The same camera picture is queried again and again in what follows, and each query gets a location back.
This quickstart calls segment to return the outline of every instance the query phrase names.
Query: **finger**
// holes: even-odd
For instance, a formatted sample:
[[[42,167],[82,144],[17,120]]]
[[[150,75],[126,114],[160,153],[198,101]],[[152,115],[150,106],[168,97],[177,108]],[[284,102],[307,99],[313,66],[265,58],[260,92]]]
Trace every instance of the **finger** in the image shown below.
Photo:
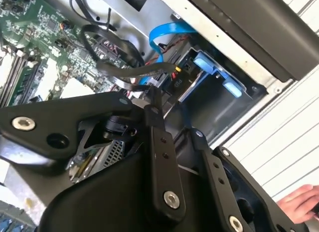
[[[300,223],[306,222],[308,220],[311,220],[314,216],[315,216],[315,214],[313,212],[308,212],[307,214],[302,216],[299,220],[297,220],[296,224],[300,224]]]
[[[310,212],[316,204],[319,203],[319,196],[313,196],[304,203],[302,203],[298,208],[296,208],[296,213],[299,215],[307,214]]]
[[[293,200],[288,201],[287,205],[289,205],[292,208],[297,208],[297,207],[301,206],[304,202],[306,202],[308,199],[310,199],[311,197],[314,197],[314,196],[319,196],[319,191],[311,190],[311,191],[305,192],[305,193],[297,196]]]
[[[283,197],[281,200],[278,201],[278,203],[285,203],[288,201],[293,200],[294,198],[296,198],[297,196],[310,191],[313,189],[313,185],[303,185],[301,187],[299,187],[298,189],[296,189],[295,191],[291,192],[289,195]]]

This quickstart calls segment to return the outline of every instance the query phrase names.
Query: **hand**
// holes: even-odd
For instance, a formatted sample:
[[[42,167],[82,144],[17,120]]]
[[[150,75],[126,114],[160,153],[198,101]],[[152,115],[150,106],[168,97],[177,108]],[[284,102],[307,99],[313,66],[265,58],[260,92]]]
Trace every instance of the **hand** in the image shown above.
[[[319,186],[304,185],[277,202],[294,222],[300,224],[315,217],[311,211],[319,203]]]

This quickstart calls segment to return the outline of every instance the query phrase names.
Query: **red wire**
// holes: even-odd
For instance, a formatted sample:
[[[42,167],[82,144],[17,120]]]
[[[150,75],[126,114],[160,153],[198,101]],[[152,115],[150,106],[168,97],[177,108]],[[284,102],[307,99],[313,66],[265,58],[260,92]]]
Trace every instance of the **red wire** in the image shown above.
[[[185,39],[187,39],[187,36],[183,36],[181,37],[179,40],[177,40],[176,42],[174,42],[172,45],[168,46],[162,53],[166,53],[168,52],[172,47],[176,46],[177,44],[179,44],[181,41],[184,41]],[[145,65],[149,65],[151,62],[155,61],[156,59],[158,59],[159,56],[156,56],[154,58],[152,58],[151,60],[149,60],[147,63],[145,63]]]

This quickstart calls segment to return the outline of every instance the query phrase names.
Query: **black cable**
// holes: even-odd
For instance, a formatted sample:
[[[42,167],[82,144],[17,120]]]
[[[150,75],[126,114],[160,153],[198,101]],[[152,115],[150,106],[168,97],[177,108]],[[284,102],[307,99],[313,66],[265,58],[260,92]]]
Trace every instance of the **black cable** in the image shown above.
[[[135,85],[128,83],[120,78],[112,76],[109,80],[117,85],[118,87],[125,89],[127,91],[146,91],[150,88],[148,85]]]
[[[108,20],[106,22],[106,31],[109,31],[110,29],[110,21],[111,21],[111,8],[109,7]]]
[[[67,38],[68,42],[71,43],[74,47],[79,47],[81,49],[85,49],[85,47],[81,44],[79,44],[77,41],[72,40],[69,35],[64,31],[64,29],[61,30],[62,34]]]
[[[92,18],[91,14],[88,12],[88,10],[86,9],[85,5],[83,4],[82,0],[75,0],[80,8],[80,10],[83,12],[83,14],[85,15],[82,16],[81,14],[79,14],[74,6],[73,6],[73,0],[69,0],[69,5],[72,9],[72,11],[74,11],[74,13],[76,13],[80,18],[82,18],[83,20],[86,20],[88,21],[89,23],[92,23],[92,24],[96,24],[96,25],[101,25],[101,26],[107,26],[107,23],[104,23],[104,22],[99,22],[99,21],[96,21]],[[117,31],[117,29],[109,24],[109,29],[112,30],[112,31]]]
[[[85,25],[82,27],[80,32],[80,38],[83,41],[83,45],[85,49],[91,54],[94,61],[99,61],[100,58],[88,42],[86,38],[86,33],[91,32],[94,33],[106,40],[108,40],[111,44],[117,46],[121,51],[123,51],[126,55],[126,61],[136,60],[139,66],[145,65],[145,62],[140,54],[140,52],[136,49],[136,47],[132,43],[128,43],[125,40],[120,39],[114,33],[110,31],[103,30],[99,26],[96,25]]]
[[[137,68],[118,68],[111,63],[98,61],[96,68],[105,76],[138,77],[153,76],[162,73],[173,73],[175,71],[176,65],[169,62],[160,62]]]
[[[3,37],[2,27],[0,25],[0,50],[3,49],[3,46],[4,46],[4,37]]]
[[[111,63],[103,62],[100,60],[99,56],[96,54],[92,46],[90,45],[88,38],[86,37],[86,33],[91,32],[108,40],[111,44],[117,46],[124,53],[134,58],[139,62],[141,67],[138,68],[117,68]],[[134,85],[129,82],[126,82],[121,77],[138,77],[138,76],[151,76],[158,75],[162,73],[173,73],[175,71],[176,66],[172,63],[161,62],[155,63],[151,65],[144,66],[144,60],[142,59],[140,53],[134,46],[128,41],[124,41],[117,37],[112,32],[107,32],[95,25],[85,25],[82,27],[80,32],[80,37],[83,40],[83,44],[86,50],[91,54],[93,60],[97,62],[97,70],[110,78],[110,80],[115,83],[120,88],[123,88],[128,91],[145,91],[149,89],[148,85]]]

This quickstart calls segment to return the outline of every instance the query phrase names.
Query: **silver screw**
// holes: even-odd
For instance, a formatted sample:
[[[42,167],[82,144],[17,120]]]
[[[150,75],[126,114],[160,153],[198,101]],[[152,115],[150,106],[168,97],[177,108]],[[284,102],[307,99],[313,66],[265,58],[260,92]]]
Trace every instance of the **silver screw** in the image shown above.
[[[226,151],[225,149],[224,149],[222,152],[223,152],[223,154],[224,154],[225,156],[229,156],[229,152]]]
[[[120,99],[120,102],[121,102],[121,103],[123,103],[123,104],[125,104],[125,105],[127,105],[127,104],[128,104],[128,101],[127,101],[127,100],[125,100],[125,99],[123,99],[123,98],[121,98],[121,99]]]
[[[179,198],[172,191],[166,191],[164,193],[164,201],[169,207],[171,207],[174,210],[178,209],[179,207]]]
[[[31,131],[35,128],[35,121],[25,116],[19,116],[12,120],[12,126],[20,131]]]
[[[201,133],[200,131],[196,131],[196,135],[199,137],[203,137],[203,133]]]
[[[230,225],[233,227],[233,229],[236,232],[243,232],[244,231],[243,225],[240,223],[240,221],[236,217],[230,216],[229,222],[230,222]]]

